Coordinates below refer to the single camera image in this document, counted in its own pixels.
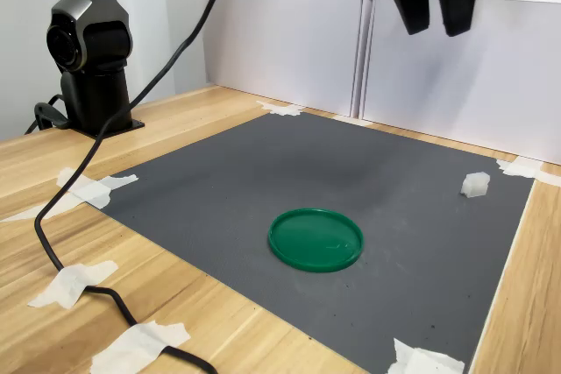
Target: white wall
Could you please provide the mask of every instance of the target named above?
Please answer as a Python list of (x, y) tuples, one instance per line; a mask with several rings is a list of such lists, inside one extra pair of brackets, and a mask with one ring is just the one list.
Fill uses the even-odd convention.
[[(191, 33), (208, 0), (167, 0), (167, 15), (169, 16), (169, 38), (172, 49)], [(204, 66), (204, 50), (202, 49), (202, 35), (196, 38), (175, 63), (175, 92), (182, 92), (201, 88), (207, 85), (207, 75)]]
[[(46, 48), (51, 8), (59, 0), (0, 0), (0, 140), (24, 133), (33, 107), (60, 93), (60, 72)], [(118, 0), (129, 12), (133, 49), (126, 68), (136, 96), (187, 37), (206, 0)], [(178, 60), (147, 101), (206, 84), (202, 41)]]
[(60, 72), (46, 48), (58, 0), (0, 0), (0, 139), (23, 134), (36, 102), (60, 92)]

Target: small white object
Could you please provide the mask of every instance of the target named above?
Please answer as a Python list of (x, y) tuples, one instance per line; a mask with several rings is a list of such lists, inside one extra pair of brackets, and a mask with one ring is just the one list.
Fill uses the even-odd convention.
[(27, 303), (29, 307), (44, 307), (58, 302), (62, 307), (72, 308), (86, 286), (97, 285), (107, 279), (118, 268), (111, 260), (99, 265), (72, 265), (63, 268), (54, 277), (46, 290)]
[[(57, 186), (62, 187), (70, 179), (75, 170), (72, 168), (63, 168), (60, 170), (59, 178), (56, 181)], [(126, 186), (133, 181), (138, 180), (136, 175), (129, 175), (127, 177), (105, 177), (99, 181), (89, 179), (85, 175), (78, 177), (78, 180), (71, 186), (64, 196), (53, 206), (51, 210), (45, 215), (45, 219), (49, 219), (55, 215), (62, 214), (76, 206), (84, 203), (85, 201), (98, 209), (106, 207), (110, 202), (110, 192), (116, 188)], [(34, 206), (19, 214), (15, 214), (0, 222), (20, 221), (23, 219), (35, 218), (46, 203)]]
[(92, 359), (91, 374), (133, 374), (155, 361), (166, 346), (178, 347), (191, 336), (183, 323), (136, 324)]
[(267, 102), (257, 101), (263, 106), (263, 109), (268, 109), (271, 112), (269, 114), (278, 114), (279, 116), (299, 116), (301, 110), (305, 109), (303, 105), (290, 104), (287, 106), (273, 105)]
[(490, 180), (491, 177), (487, 173), (467, 174), (460, 193), (465, 197), (484, 196), (487, 194)]
[(411, 348), (394, 339), (396, 362), (387, 374), (462, 374), (464, 363), (445, 354)]

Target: green lid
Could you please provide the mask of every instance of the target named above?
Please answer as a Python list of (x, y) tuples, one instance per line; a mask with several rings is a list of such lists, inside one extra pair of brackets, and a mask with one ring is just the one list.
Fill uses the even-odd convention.
[(296, 209), (271, 224), (269, 244), (287, 265), (308, 272), (334, 272), (359, 259), (364, 239), (349, 218), (325, 209)]

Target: gray partition wall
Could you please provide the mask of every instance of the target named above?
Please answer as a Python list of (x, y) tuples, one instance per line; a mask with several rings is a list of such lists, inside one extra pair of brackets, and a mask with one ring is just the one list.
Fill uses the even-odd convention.
[(361, 116), (561, 163), (561, 4), (478, 0), (472, 29), (405, 31), (393, 0), (374, 0)]
[(372, 0), (217, 0), (209, 81), (349, 116), (359, 112)]

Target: wooden table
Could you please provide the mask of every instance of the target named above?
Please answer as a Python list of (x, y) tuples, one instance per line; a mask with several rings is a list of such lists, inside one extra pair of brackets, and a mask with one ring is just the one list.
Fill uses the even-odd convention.
[[(99, 180), (262, 116), (267, 111), (257, 99), (282, 104), (211, 87), (141, 105), (133, 116), (146, 127), (105, 140), (85, 175)], [(368, 127), (497, 159), (515, 157), (381, 124)], [(57, 191), (60, 169), (76, 168), (92, 142), (74, 131), (48, 130), (1, 143), (0, 219), (49, 200)], [(561, 175), (559, 166), (547, 164), (543, 170)], [(534, 184), (473, 372), (561, 372), (559, 192), (558, 187)], [(56, 274), (32, 225), (32, 220), (0, 223), (0, 371), (88, 372), (91, 357), (128, 326), (113, 301), (103, 296), (85, 294), (70, 310), (26, 305)], [(192, 338), (181, 348), (212, 362), (220, 372), (362, 372), (88, 205), (46, 220), (44, 227), (65, 265), (117, 262), (118, 271), (102, 285), (115, 288), (141, 322), (183, 322)], [(160, 356), (146, 368), (165, 371), (195, 370), (170, 356)]]

